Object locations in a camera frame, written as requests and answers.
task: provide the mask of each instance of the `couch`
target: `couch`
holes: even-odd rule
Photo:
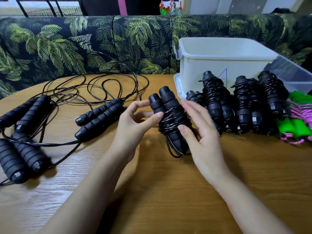
[[[180,62],[175,59],[173,46],[178,46],[182,37],[250,38],[301,65],[312,52],[312,16],[0,19],[0,99],[61,76],[127,71],[109,57],[139,74],[175,74]]]

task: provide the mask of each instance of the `pink strip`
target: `pink strip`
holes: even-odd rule
[[[127,7],[125,0],[118,0],[120,15],[127,16]]]

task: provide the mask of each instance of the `person's left hand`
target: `person's left hand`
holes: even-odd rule
[[[158,127],[158,123],[163,117],[163,112],[154,114],[153,111],[139,111],[138,108],[149,106],[149,101],[134,101],[121,114],[117,127],[117,132],[110,152],[124,156],[127,162],[130,162],[135,149],[142,140],[144,134],[152,127]]]

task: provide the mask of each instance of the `container latch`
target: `container latch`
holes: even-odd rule
[[[176,59],[177,60],[181,60],[182,59],[182,53],[180,49],[176,49],[175,45],[174,45],[174,54],[176,55]]]

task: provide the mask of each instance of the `wooden table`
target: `wooden table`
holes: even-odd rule
[[[165,85],[176,93],[172,75],[147,77],[150,86],[142,94],[142,99],[157,93]],[[133,90],[131,79],[120,75],[116,78],[122,83],[123,95]],[[54,85],[63,81],[64,78],[59,79]],[[68,85],[79,82],[81,79],[76,79]],[[140,88],[146,85],[141,77],[139,83]],[[107,82],[106,86],[116,95],[116,82]],[[41,92],[42,87],[43,84],[39,84],[2,99],[0,115]],[[86,88],[80,91],[88,100],[93,100]],[[92,92],[103,97],[99,90],[92,89]],[[47,126],[44,142],[74,140],[74,133],[79,129],[75,119],[88,110],[85,105],[66,103],[60,106],[56,118]],[[100,137],[84,143],[56,169],[45,172],[38,179],[1,188],[1,233],[38,231],[107,151],[116,127],[117,123]],[[311,233],[311,145],[293,146],[275,137],[251,132],[240,136],[223,133],[220,141],[232,172],[296,233]],[[56,161],[72,147],[44,150]],[[2,170],[0,178],[5,178]],[[225,202],[201,176],[192,157],[173,158],[167,150],[165,138],[157,129],[146,133],[134,160],[122,173],[100,230],[100,233],[127,234],[240,233]]]

